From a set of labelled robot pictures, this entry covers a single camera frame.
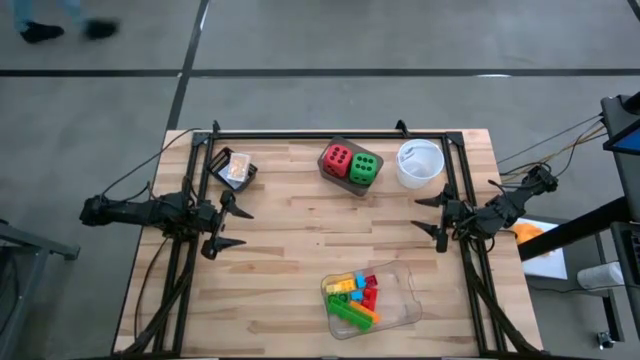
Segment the orange cloth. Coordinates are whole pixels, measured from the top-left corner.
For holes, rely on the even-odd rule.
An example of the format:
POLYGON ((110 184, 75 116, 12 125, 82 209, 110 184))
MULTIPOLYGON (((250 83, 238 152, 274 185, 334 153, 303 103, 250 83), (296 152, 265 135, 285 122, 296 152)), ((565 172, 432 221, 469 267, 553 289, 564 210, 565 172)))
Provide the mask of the orange cloth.
POLYGON ((515 233, 515 238, 518 245, 524 244, 544 233, 543 229, 530 223, 515 224, 512 227, 512 230, 515 233))

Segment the long green toy brick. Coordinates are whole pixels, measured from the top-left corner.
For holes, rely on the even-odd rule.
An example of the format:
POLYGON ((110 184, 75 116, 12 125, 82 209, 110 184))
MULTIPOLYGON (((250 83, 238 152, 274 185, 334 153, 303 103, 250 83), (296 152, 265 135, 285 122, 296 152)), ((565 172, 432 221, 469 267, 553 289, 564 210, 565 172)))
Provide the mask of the long green toy brick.
POLYGON ((373 326, 372 318, 342 302, 328 303, 328 312, 356 326, 361 331, 368 331, 373 326))

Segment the clear plastic bin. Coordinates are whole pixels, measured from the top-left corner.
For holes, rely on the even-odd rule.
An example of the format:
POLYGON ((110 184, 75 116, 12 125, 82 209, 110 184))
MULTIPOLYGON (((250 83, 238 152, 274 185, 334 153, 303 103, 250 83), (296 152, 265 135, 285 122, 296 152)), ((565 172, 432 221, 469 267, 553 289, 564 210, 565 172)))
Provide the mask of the clear plastic bin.
POLYGON ((422 307, 414 295, 411 271, 408 265, 400 261, 328 275, 321 281, 320 290, 327 312, 329 331, 334 338, 339 340, 408 325, 421 318, 422 307), (378 290, 374 312, 379 315, 380 321, 373 324, 368 331, 361 331, 337 315, 328 312, 327 296, 329 294, 326 293, 325 287, 330 284, 338 284, 343 280, 355 280, 356 272, 362 273, 365 278, 369 275, 375 275, 378 282, 378 285, 372 288, 378 290))

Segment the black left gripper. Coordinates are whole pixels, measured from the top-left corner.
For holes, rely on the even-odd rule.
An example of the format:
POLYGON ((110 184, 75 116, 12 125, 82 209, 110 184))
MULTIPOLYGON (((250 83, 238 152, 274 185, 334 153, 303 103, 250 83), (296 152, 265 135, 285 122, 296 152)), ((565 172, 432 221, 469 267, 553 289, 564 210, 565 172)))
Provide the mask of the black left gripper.
POLYGON ((210 204, 203 204, 201 207, 201 224, 206 225, 206 232, 211 234, 210 238, 201 247, 201 254, 208 260, 215 260, 217 255, 227 248, 246 244, 243 240, 224 238, 220 235, 227 213, 245 219, 254 218, 253 215, 240 209, 234 201, 235 196, 233 193, 225 190, 220 198, 220 210, 216 210, 210 204))

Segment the green foam die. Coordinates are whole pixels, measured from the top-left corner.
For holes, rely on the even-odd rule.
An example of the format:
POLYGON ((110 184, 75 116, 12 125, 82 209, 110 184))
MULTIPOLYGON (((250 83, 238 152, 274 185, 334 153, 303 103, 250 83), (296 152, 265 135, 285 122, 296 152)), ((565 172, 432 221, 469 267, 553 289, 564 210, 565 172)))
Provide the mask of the green foam die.
POLYGON ((370 153, 356 153, 353 155, 349 170, 349 180, 352 183, 369 186, 376 177, 378 160, 370 153))

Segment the black diagonal bar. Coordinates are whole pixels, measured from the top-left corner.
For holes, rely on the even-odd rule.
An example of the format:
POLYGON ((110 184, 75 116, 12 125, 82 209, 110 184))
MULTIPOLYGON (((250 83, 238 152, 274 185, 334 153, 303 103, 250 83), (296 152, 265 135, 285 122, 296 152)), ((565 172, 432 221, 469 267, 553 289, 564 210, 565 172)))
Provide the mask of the black diagonal bar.
POLYGON ((614 222, 640 222, 640 200, 625 196, 606 203, 518 246, 527 261, 608 228, 614 222))

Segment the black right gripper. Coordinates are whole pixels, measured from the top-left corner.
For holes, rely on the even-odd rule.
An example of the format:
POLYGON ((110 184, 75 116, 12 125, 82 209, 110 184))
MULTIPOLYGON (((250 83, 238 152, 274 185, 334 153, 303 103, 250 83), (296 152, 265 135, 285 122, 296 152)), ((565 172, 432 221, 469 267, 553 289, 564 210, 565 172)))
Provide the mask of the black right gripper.
POLYGON ((439 195, 430 198, 416 199, 416 204, 440 207, 440 224, 433 225, 420 221, 412 221, 412 224, 426 232, 433 240, 436 240, 436 251, 445 253, 448 247, 448 229, 457 229, 465 226, 474 217, 473 207, 466 201, 456 197, 454 189, 450 184, 445 184, 439 195))

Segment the grey translucent bin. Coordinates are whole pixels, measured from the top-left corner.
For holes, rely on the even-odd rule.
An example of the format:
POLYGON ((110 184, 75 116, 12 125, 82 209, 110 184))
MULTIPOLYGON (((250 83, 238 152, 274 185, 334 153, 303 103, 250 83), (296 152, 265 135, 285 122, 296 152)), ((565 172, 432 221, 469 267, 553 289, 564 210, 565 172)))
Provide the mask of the grey translucent bin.
POLYGON ((323 152, 319 156, 319 158, 317 160, 317 164, 318 164, 320 175, 324 179, 326 179, 326 180, 328 180, 328 181, 340 186, 341 188, 351 192, 352 194, 354 194, 356 196, 359 196, 359 197, 364 196, 368 192, 369 188, 371 187, 371 185, 374 182, 369 186, 363 186, 363 185, 352 183, 349 180, 349 174, 348 174, 348 176, 346 178, 336 178, 336 177, 333 177, 333 176, 329 175, 328 173, 326 173, 323 170, 323 168, 322 168, 322 158, 323 158, 326 150, 328 149, 328 147, 330 145, 333 145, 333 144, 345 145, 346 147, 350 148, 353 151, 354 154, 360 153, 360 152, 364 152, 364 153, 370 153, 370 154, 374 155, 378 160, 378 171, 377 171, 376 177, 378 176, 380 170, 382 169, 382 167, 384 165, 384 160, 382 159, 381 156, 379 156, 379 155, 377 155, 377 154, 375 154, 375 153, 373 153, 373 152, 371 152, 371 151, 369 151, 369 150, 367 150, 367 149, 357 145, 356 143, 354 143, 352 141, 349 141, 349 140, 347 140, 347 139, 345 139, 343 137, 334 137, 334 138, 332 138, 331 141, 329 142, 329 144, 325 147, 325 149, 323 150, 323 152))

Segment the white board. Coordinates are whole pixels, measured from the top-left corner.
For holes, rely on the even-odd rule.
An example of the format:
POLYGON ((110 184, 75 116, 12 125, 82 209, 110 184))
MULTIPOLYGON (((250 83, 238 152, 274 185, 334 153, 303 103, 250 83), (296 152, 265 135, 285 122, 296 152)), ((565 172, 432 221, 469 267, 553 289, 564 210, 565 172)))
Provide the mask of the white board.
MULTIPOLYGON (((516 221, 515 227, 521 224, 529 224, 539 228, 542 232, 550 231, 557 227, 557 224, 520 218, 516 221)), ((526 275, 546 277, 558 280, 567 280, 568 273, 565 264, 563 249, 553 250, 546 255, 523 261, 522 268, 526 275)))

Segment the grey metal cart frame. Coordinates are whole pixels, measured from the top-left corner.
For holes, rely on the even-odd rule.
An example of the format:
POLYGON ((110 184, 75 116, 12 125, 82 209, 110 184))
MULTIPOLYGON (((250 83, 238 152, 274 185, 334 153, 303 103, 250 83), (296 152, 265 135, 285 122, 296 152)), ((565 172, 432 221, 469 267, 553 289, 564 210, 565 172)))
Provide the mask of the grey metal cart frame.
POLYGON ((0 360, 11 360, 50 255, 76 260, 78 245, 17 229, 0 219, 0 360))

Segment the grey paper roll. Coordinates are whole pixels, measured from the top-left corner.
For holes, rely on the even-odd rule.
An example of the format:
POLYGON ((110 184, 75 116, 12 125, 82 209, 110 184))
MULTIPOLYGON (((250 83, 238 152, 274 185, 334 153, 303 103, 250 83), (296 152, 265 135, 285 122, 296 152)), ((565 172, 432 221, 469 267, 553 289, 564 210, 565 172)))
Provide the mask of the grey paper roll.
POLYGON ((625 284, 618 261, 582 269, 577 273, 576 279, 583 289, 589 291, 604 290, 625 284))

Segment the dark grey desk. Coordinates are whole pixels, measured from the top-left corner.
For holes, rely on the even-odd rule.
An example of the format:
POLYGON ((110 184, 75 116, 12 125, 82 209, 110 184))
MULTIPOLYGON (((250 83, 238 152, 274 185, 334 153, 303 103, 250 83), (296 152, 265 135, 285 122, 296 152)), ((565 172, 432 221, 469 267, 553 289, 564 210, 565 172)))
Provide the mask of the dark grey desk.
MULTIPOLYGON (((640 92, 605 97, 600 105, 608 139, 640 118, 640 92)), ((624 196, 634 201, 640 200, 640 155, 611 153, 624 196)))

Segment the white plastic bucket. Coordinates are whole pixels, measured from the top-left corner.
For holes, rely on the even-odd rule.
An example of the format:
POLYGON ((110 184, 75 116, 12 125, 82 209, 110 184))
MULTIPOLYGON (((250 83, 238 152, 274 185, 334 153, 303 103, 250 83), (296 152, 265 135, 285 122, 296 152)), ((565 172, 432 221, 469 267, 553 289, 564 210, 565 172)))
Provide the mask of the white plastic bucket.
POLYGON ((398 181, 409 189, 425 186, 441 173, 444 165, 442 150, 429 140, 409 140, 396 154, 398 181))

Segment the person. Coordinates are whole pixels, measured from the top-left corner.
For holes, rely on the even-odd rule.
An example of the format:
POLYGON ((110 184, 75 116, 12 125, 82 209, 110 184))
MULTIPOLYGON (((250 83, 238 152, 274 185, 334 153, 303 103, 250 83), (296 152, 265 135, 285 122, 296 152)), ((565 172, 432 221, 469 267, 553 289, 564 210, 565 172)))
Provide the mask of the person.
MULTIPOLYGON (((57 39, 65 34, 58 25, 36 22, 33 18, 34 0, 9 0, 14 29, 28 44, 38 44, 57 39)), ((60 0, 63 9, 78 26, 81 36, 87 41, 96 41, 115 35, 120 28, 116 18, 88 17, 83 11, 82 0, 60 0)))

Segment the red foam die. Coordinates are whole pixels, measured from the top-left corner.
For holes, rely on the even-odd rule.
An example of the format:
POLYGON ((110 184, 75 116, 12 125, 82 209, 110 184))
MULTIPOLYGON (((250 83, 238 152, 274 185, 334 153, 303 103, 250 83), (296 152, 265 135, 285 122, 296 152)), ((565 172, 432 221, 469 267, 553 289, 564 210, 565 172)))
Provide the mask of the red foam die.
POLYGON ((346 178, 353 155, 353 151, 345 145, 330 145, 322 158, 322 168, 333 177, 346 178))

